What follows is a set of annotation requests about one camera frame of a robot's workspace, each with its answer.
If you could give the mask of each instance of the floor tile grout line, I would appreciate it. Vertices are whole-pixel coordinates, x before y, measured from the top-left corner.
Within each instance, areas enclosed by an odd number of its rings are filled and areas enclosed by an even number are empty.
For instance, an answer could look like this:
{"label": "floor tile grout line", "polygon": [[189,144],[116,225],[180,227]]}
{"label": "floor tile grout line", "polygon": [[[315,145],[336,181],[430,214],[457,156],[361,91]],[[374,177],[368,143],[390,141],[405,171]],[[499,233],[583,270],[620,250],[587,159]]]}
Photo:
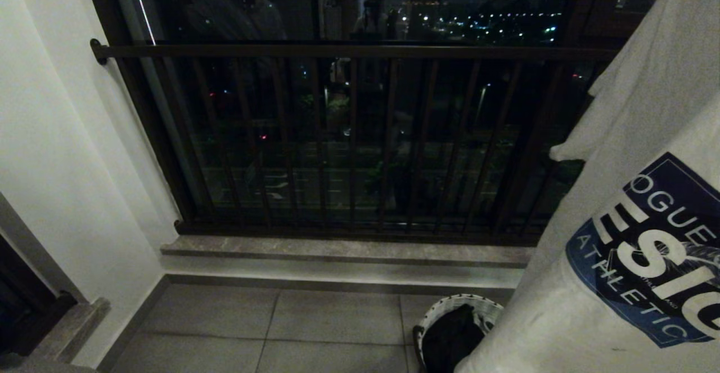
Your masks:
{"label": "floor tile grout line", "polygon": [[277,309],[277,303],[280,301],[280,294],[282,294],[282,290],[278,290],[277,294],[275,294],[275,301],[272,304],[272,312],[270,312],[270,321],[268,321],[268,327],[265,330],[265,338],[263,339],[263,347],[260,349],[260,355],[258,357],[258,364],[255,365],[255,373],[258,373],[260,370],[260,362],[263,360],[263,353],[265,352],[265,345],[268,343],[268,334],[270,334],[270,327],[272,327],[272,319],[275,317],[275,309]]}
{"label": "floor tile grout line", "polygon": [[406,339],[406,332],[404,332],[404,320],[403,320],[403,297],[398,294],[398,311],[400,313],[400,327],[403,330],[401,334],[403,334],[403,353],[404,353],[404,360],[406,361],[406,371],[407,373],[411,373],[410,371],[410,364],[407,363],[407,343],[405,341]]}
{"label": "floor tile grout line", "polygon": [[400,343],[331,342],[329,340],[267,339],[265,342],[324,343],[331,345],[361,345],[362,347],[405,347]]}
{"label": "floor tile grout line", "polygon": [[158,336],[181,336],[190,338],[208,338],[208,339],[229,339],[229,340],[262,340],[267,342],[298,342],[298,343],[335,343],[337,345],[373,345],[373,347],[408,347],[403,343],[373,343],[373,342],[339,342],[332,340],[304,340],[304,339],[262,339],[262,338],[240,338],[235,336],[219,336],[219,335],[208,335],[208,334],[185,334],[184,332],[138,332],[141,335],[158,335]]}
{"label": "floor tile grout line", "polygon": [[169,332],[169,331],[161,331],[161,330],[137,332],[137,334],[157,335],[157,336],[182,336],[182,337],[188,337],[188,338],[209,338],[209,339],[264,340],[262,338],[223,336],[223,335],[213,335],[213,334],[188,334],[187,332]]}

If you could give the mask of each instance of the gray floor tile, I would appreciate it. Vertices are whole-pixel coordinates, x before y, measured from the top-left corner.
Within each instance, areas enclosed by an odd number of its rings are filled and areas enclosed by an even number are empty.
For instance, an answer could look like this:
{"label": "gray floor tile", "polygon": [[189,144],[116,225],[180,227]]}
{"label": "gray floor tile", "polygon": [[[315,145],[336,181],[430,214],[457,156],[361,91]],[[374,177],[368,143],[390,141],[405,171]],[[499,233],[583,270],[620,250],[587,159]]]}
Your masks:
{"label": "gray floor tile", "polygon": [[404,343],[412,345],[412,327],[417,325],[430,306],[443,298],[442,296],[400,296],[400,309],[403,312]]}
{"label": "gray floor tile", "polygon": [[407,373],[419,373],[420,363],[417,361],[414,347],[406,347]]}
{"label": "gray floor tile", "polygon": [[112,373],[254,373],[262,340],[137,334]]}
{"label": "gray floor tile", "polygon": [[402,345],[395,294],[280,293],[268,339]]}
{"label": "gray floor tile", "polygon": [[265,339],[277,294],[276,289],[173,284],[141,331]]}
{"label": "gray floor tile", "polygon": [[402,373],[406,350],[398,345],[268,340],[258,373]]}
{"label": "gray floor tile", "polygon": [[510,302],[510,299],[512,298],[512,295],[509,296],[503,296],[503,297],[488,297],[494,302],[497,302],[497,304],[500,304],[503,307],[507,307],[507,304]]}

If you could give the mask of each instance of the laundry basket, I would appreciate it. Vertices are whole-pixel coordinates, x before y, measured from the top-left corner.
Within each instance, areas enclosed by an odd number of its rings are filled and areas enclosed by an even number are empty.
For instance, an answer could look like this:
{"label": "laundry basket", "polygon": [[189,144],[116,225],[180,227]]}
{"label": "laundry basket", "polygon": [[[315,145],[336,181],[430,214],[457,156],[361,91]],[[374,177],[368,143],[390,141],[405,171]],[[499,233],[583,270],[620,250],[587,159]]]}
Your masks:
{"label": "laundry basket", "polygon": [[502,306],[500,304],[486,299],[483,296],[476,296],[475,294],[454,294],[433,304],[433,306],[425,312],[425,317],[421,320],[420,324],[412,329],[412,342],[415,344],[415,354],[423,373],[426,371],[425,361],[422,357],[422,338],[425,336],[425,332],[427,332],[429,327],[435,324],[435,321],[440,319],[440,317],[465,304],[473,308],[472,313],[475,316],[475,321],[479,322],[478,325],[480,329],[483,331],[483,334],[486,335],[493,329],[497,317],[499,317],[502,312]]}

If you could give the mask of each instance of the handrail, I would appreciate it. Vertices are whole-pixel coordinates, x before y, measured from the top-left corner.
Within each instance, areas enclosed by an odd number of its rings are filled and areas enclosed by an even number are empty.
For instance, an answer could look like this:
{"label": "handrail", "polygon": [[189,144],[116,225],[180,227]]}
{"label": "handrail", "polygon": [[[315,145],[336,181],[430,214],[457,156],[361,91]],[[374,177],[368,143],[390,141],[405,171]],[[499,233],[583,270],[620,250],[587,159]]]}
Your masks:
{"label": "handrail", "polygon": [[451,60],[611,61],[618,50],[557,47],[473,47],[348,44],[173,44],[101,45],[91,40],[98,62],[107,58],[140,57],[312,57],[426,58]]}

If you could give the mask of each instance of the hanging shirt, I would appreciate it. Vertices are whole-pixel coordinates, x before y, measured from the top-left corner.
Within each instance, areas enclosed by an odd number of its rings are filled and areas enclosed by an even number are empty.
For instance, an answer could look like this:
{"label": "hanging shirt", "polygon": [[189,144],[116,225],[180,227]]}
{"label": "hanging shirt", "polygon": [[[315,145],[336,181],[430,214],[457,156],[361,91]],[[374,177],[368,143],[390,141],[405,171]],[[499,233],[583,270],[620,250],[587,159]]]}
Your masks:
{"label": "hanging shirt", "polygon": [[720,0],[657,0],[555,160],[586,160],[457,373],[720,371]]}
{"label": "hanging shirt", "polygon": [[354,33],[365,33],[365,34],[379,34],[380,39],[386,39],[388,37],[388,15],[379,14],[377,23],[372,19],[372,16],[368,12],[364,12],[362,16],[358,17],[353,27]]}

